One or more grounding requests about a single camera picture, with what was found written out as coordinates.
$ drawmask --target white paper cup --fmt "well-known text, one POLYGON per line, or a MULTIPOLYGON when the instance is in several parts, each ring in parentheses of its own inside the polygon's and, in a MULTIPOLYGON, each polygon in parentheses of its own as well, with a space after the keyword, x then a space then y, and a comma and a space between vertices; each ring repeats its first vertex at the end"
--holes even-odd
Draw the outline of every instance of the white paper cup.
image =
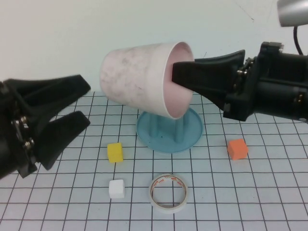
POLYGON ((102 64, 101 88, 112 101, 177 119, 193 97, 191 90, 172 82, 173 64, 185 61, 194 58, 184 42, 115 50, 102 64))

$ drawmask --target black cable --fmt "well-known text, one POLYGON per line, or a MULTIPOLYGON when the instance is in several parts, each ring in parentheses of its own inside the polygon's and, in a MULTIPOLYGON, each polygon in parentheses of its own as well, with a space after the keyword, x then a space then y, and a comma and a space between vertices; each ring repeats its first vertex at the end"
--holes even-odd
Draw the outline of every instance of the black cable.
POLYGON ((293 38, 294 38, 294 43, 295 43, 295 46, 296 46, 296 49, 297 49, 298 53, 299 53, 300 55, 303 55, 302 49, 300 48, 300 46, 299 46, 299 44, 298 44, 297 26, 294 26, 293 38))

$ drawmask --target stand base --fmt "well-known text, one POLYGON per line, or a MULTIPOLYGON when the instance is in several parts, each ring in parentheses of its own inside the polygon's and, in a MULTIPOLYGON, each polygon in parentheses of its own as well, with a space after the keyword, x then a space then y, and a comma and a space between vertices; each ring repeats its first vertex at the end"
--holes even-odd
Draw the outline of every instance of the stand base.
POLYGON ((191 108, 178 120, 144 112, 137 121, 139 139, 161 153, 178 153, 193 147, 202 132, 201 118, 191 108))

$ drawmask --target table surface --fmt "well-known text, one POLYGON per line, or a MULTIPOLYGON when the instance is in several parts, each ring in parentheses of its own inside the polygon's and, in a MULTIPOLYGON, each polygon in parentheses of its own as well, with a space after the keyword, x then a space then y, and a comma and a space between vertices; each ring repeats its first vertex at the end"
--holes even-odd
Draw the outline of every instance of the table surface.
MULTIPOLYGON (((82 111, 91 125, 50 171, 0 180, 0 231, 306 231, 308 230, 308 125, 252 115, 225 119, 200 95, 191 108, 205 122, 190 150, 160 154, 138 139, 140 111, 92 92, 57 118, 82 111), (229 140, 244 138, 248 158, 232 161, 229 140), (106 147, 121 142, 124 161, 111 164, 106 147), (186 207, 165 215, 148 199, 152 179, 174 173, 189 186, 186 207), (110 200, 109 181, 123 179, 124 199, 110 200)), ((176 203, 181 188, 155 189, 162 203, 176 203)))

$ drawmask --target white cube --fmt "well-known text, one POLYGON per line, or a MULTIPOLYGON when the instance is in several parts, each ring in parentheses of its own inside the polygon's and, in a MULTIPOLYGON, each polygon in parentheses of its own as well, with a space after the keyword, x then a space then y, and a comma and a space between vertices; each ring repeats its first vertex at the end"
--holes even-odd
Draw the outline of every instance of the white cube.
POLYGON ((125 185, 123 180, 111 180, 109 182, 109 196, 111 199, 124 198, 125 185))

